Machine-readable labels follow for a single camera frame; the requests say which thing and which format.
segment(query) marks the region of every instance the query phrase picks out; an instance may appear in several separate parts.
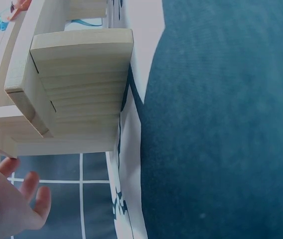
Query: fabric surface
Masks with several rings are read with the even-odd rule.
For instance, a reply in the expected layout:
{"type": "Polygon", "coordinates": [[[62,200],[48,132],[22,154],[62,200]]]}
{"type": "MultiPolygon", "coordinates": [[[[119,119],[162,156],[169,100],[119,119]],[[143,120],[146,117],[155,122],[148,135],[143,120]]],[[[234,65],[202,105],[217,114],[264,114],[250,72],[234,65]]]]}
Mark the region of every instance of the fabric surface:
{"type": "Polygon", "coordinates": [[[162,5],[144,104],[132,70],[113,156],[137,157],[121,137],[140,124],[144,238],[283,239],[283,1],[162,5]]]}

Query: hand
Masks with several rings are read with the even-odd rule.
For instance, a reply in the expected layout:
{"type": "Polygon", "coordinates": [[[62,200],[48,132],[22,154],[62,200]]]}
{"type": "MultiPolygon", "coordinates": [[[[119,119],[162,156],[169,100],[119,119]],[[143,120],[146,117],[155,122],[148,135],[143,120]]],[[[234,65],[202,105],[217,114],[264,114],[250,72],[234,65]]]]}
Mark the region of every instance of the hand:
{"type": "Polygon", "coordinates": [[[37,173],[27,174],[19,190],[6,179],[19,163],[19,159],[13,158],[6,158],[0,163],[0,239],[23,230],[42,228],[50,212],[51,193],[48,187],[40,187],[34,209],[29,206],[39,182],[37,173]]]}

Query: wood grain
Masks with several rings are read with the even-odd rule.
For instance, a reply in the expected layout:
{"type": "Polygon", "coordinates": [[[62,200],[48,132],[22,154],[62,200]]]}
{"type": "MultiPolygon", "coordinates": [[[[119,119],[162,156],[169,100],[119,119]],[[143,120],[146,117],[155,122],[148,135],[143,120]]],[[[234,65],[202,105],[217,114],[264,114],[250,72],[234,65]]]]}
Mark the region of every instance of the wood grain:
{"type": "Polygon", "coordinates": [[[4,89],[43,137],[52,137],[55,109],[37,73],[30,46],[35,34],[63,31],[69,1],[32,1],[12,52],[4,89]]]}

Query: finger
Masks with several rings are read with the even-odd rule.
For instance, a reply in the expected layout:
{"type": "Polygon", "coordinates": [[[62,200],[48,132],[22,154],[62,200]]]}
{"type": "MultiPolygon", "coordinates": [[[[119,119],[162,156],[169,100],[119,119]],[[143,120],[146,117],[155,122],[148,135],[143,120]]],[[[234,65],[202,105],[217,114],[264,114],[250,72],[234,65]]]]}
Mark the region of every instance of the finger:
{"type": "Polygon", "coordinates": [[[31,230],[42,228],[47,220],[51,210],[51,191],[48,187],[42,186],[38,189],[35,200],[35,208],[33,210],[35,221],[31,226],[31,230]]]}
{"type": "Polygon", "coordinates": [[[38,186],[39,176],[35,172],[29,172],[25,177],[19,191],[24,196],[28,203],[31,202],[34,194],[36,192],[36,188],[38,186]]]}
{"type": "Polygon", "coordinates": [[[18,168],[19,165],[20,160],[18,158],[5,158],[0,163],[0,173],[7,178],[18,168]]]}

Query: wooden frame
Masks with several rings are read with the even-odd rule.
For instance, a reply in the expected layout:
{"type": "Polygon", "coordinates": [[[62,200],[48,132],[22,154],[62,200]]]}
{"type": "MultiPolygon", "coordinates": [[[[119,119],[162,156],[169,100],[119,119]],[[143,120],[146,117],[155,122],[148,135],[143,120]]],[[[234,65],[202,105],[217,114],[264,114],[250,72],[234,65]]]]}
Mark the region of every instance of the wooden frame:
{"type": "MultiPolygon", "coordinates": [[[[5,32],[0,152],[7,156],[113,149],[133,35],[130,29],[63,32],[80,1],[88,2],[32,1],[5,32]]],[[[90,0],[90,6],[105,3],[90,0]]]]}

